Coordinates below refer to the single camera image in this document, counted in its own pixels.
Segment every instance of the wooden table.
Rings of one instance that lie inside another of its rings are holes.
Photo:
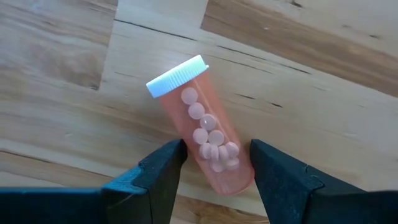
[[[365,190],[398,189],[395,33],[352,18],[321,27],[305,18],[331,15],[294,3],[3,0],[0,185],[99,186],[136,165],[178,137],[145,83],[201,54],[243,142]],[[216,195],[188,159],[172,223],[261,215],[254,185]]]

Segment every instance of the white pill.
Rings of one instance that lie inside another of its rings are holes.
[[[211,114],[205,114],[200,118],[200,126],[207,131],[211,131],[216,127],[217,120]]]
[[[218,146],[211,145],[210,158],[212,161],[218,161],[220,159],[220,153],[218,152]]]
[[[193,140],[200,145],[207,142],[208,136],[209,135],[207,131],[204,130],[203,128],[197,128],[196,130],[193,131],[192,135]]]
[[[238,158],[231,159],[225,163],[225,166],[229,170],[235,170],[239,167],[239,159]]]
[[[224,166],[218,161],[211,161],[210,167],[214,172],[223,172]]]
[[[225,146],[218,147],[218,154],[221,161],[227,161],[229,159],[229,155]]]
[[[229,158],[233,159],[236,156],[238,156],[239,148],[235,143],[229,142],[229,143],[225,144],[225,148],[226,148],[226,151],[228,152]]]
[[[198,92],[194,88],[188,87],[181,92],[181,100],[185,104],[192,105],[198,100]]]
[[[200,148],[199,148],[199,155],[200,155],[200,157],[202,157],[204,159],[210,159],[210,156],[211,156],[211,144],[206,142],[203,145],[201,145]]]
[[[209,134],[209,143],[220,146],[224,143],[224,134],[220,130],[211,131]]]
[[[188,114],[193,119],[200,119],[205,115],[205,108],[200,103],[194,103],[189,106]]]

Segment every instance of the orange pill bottle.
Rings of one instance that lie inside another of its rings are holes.
[[[208,65],[196,57],[147,83],[218,194],[248,188],[254,171],[209,80]]]

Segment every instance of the child-resistant cap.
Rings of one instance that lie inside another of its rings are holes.
[[[147,83],[147,88],[157,98],[194,79],[208,67],[202,57],[197,55],[154,78]]]

